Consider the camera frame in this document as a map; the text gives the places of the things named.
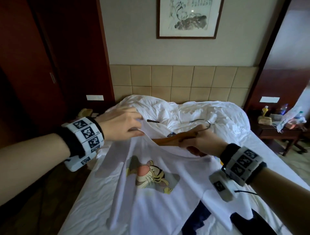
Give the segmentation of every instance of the white t-shirt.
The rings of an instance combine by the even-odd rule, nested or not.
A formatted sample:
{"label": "white t-shirt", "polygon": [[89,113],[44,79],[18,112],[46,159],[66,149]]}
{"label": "white t-shirt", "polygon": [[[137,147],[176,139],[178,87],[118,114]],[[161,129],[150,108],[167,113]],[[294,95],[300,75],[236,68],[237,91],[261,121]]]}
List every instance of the white t-shirt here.
{"label": "white t-shirt", "polygon": [[178,234],[200,200],[228,230],[232,230],[232,213],[253,217],[247,194],[225,202],[214,189],[209,175],[221,168],[214,157],[158,146],[151,138],[163,135],[145,121],[141,129],[148,136],[114,142],[101,165],[100,177],[108,177],[124,162],[107,220],[109,229],[128,224],[129,234]]}

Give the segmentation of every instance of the pink nose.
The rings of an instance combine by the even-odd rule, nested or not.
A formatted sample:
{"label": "pink nose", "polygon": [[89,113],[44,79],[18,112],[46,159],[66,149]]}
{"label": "pink nose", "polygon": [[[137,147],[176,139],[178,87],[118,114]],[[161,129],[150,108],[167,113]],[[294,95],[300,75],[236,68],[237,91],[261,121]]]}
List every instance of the pink nose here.
{"label": "pink nose", "polygon": [[140,166],[137,169],[137,175],[138,176],[144,176],[146,175],[148,172],[150,171],[150,167],[149,166]]}

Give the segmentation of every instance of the plastic bottle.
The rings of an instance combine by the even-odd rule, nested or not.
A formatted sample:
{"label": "plastic bottle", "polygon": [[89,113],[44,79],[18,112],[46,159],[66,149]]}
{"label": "plastic bottle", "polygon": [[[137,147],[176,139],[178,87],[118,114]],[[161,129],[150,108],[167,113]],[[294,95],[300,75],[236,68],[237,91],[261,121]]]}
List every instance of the plastic bottle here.
{"label": "plastic bottle", "polygon": [[288,107],[288,104],[283,105],[277,114],[284,115],[287,110],[287,107]]}
{"label": "plastic bottle", "polygon": [[299,114],[297,114],[294,118],[301,119],[302,117],[303,117],[303,111],[300,111]]}
{"label": "plastic bottle", "polygon": [[262,116],[264,117],[266,115],[266,113],[268,112],[268,106],[265,106],[263,109],[262,109]]}

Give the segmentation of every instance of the framed picture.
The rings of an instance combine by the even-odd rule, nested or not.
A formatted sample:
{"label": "framed picture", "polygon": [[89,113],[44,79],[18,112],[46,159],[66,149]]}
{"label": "framed picture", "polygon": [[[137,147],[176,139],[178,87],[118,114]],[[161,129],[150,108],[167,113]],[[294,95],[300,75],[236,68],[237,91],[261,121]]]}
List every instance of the framed picture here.
{"label": "framed picture", "polygon": [[215,39],[224,0],[157,0],[157,38]]}

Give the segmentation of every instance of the white light switch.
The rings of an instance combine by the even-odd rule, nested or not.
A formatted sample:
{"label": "white light switch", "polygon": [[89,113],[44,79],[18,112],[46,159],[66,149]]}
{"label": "white light switch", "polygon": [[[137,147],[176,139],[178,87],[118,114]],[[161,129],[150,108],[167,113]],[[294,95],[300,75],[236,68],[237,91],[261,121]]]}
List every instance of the white light switch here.
{"label": "white light switch", "polygon": [[86,95],[87,100],[104,100],[103,95]]}
{"label": "white light switch", "polygon": [[280,97],[268,97],[268,96],[262,96],[260,99],[260,102],[262,103],[278,103]]}

